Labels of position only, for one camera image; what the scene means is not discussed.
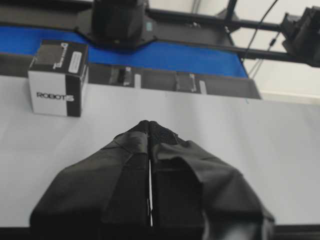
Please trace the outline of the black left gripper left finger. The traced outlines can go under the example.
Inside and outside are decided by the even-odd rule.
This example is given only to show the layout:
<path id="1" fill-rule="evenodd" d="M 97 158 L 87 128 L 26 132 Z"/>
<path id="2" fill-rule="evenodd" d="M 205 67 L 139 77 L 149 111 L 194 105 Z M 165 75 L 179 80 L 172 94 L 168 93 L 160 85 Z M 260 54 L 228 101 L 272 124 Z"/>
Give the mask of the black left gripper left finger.
<path id="1" fill-rule="evenodd" d="M 144 240 L 150 228 L 149 122 L 61 170 L 30 216 L 35 240 Z"/>

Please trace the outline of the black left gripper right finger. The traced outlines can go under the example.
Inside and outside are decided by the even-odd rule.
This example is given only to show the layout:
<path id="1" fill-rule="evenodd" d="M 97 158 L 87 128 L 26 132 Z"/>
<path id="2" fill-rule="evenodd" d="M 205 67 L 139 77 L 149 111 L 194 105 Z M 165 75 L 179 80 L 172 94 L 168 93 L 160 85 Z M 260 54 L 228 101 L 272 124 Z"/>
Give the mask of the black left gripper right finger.
<path id="1" fill-rule="evenodd" d="M 149 155 L 159 240 L 273 238 L 273 215 L 237 168 L 155 121 Z"/>

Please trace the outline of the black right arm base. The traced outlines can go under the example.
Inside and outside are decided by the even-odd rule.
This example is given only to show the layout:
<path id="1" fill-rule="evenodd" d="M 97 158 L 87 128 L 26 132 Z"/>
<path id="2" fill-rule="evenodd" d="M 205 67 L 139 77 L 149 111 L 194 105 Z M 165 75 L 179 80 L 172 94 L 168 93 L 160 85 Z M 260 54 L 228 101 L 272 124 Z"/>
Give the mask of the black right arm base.
<path id="1" fill-rule="evenodd" d="M 157 40 L 148 0 L 94 0 L 77 14 L 75 31 L 99 47 L 135 49 Z"/>

